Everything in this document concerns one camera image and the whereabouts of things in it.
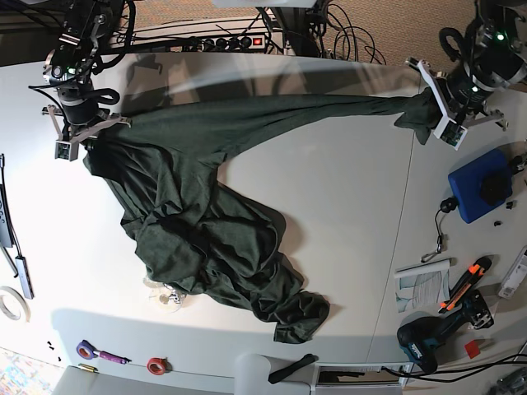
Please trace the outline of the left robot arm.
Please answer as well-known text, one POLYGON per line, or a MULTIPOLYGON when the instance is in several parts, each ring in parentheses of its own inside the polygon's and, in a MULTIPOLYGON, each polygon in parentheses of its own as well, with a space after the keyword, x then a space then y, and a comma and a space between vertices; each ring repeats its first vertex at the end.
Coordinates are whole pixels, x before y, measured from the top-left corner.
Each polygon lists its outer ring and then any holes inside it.
POLYGON ((499 109, 487 107, 488 98, 526 78, 526 18, 515 10, 525 1, 476 1, 475 16, 462 34, 444 27, 439 41, 450 61, 450 72, 436 72, 429 62, 408 58, 406 64, 421 74, 433 99, 437 119, 415 135, 421 144, 433 136, 458 149, 469 129, 494 123, 502 130, 508 121, 499 109))

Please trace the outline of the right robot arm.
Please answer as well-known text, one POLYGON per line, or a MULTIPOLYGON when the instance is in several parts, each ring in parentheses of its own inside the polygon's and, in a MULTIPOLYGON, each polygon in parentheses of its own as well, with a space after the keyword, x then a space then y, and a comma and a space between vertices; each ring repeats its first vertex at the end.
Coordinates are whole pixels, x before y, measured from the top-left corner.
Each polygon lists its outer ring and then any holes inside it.
POLYGON ((137 8, 133 1, 71 1, 57 47, 44 63, 42 86, 29 89, 52 101, 45 108, 58 138, 54 157, 78 158, 80 146, 115 124, 132 121, 109 107, 120 94, 96 89, 91 77, 116 66, 131 48, 137 8))

